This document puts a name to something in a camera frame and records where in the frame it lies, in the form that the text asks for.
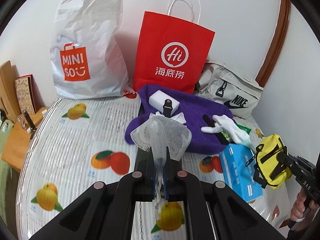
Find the person's right hand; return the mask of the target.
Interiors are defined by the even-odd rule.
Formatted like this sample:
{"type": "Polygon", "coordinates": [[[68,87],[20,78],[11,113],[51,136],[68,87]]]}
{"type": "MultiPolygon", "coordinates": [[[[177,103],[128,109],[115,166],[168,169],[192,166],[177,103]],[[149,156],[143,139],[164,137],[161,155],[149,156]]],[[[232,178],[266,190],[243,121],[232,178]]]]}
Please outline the person's right hand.
{"type": "MultiPolygon", "coordinates": [[[[300,192],[297,194],[297,199],[293,204],[290,213],[290,219],[293,221],[297,221],[303,217],[303,213],[305,211],[304,202],[306,200],[306,192],[303,188],[301,188],[300,192]]],[[[316,214],[316,211],[319,209],[319,205],[315,203],[313,200],[309,204],[309,213],[306,215],[304,220],[301,223],[310,224],[316,214]]]]}

